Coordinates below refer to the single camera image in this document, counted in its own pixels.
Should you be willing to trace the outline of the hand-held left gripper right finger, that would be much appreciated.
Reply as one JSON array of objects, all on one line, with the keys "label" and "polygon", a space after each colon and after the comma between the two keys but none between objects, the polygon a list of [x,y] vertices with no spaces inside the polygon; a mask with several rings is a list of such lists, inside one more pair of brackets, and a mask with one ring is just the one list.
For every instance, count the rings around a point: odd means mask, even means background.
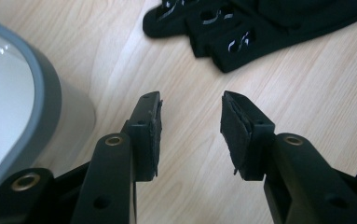
[{"label": "hand-held left gripper right finger", "polygon": [[234,165],[246,181],[262,181],[266,148],[274,140],[275,124],[246,96],[225,91],[222,96],[220,133]]}]

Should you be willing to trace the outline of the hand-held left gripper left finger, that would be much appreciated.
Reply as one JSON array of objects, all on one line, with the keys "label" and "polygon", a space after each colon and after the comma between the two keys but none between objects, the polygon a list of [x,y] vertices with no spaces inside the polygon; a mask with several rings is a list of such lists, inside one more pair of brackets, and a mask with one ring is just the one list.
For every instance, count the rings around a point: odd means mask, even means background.
[{"label": "hand-held left gripper left finger", "polygon": [[134,180],[152,181],[158,175],[162,100],[160,92],[141,96],[122,131],[130,137],[134,158]]}]

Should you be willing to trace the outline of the black cloth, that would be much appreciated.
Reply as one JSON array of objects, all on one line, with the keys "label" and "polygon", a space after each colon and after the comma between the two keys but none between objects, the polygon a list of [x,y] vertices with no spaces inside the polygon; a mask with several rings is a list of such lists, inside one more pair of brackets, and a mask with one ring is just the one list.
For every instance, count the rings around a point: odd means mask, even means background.
[{"label": "black cloth", "polygon": [[161,0],[143,19],[153,38],[187,35],[224,73],[357,22],[357,0]]}]

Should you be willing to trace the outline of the grey plastic bin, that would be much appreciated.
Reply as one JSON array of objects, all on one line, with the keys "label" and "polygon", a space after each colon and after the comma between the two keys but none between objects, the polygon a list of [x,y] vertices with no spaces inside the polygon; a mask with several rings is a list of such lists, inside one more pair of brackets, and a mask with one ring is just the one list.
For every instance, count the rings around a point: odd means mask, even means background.
[{"label": "grey plastic bin", "polygon": [[67,171],[95,121],[90,98],[0,24],[0,184],[32,167]]}]

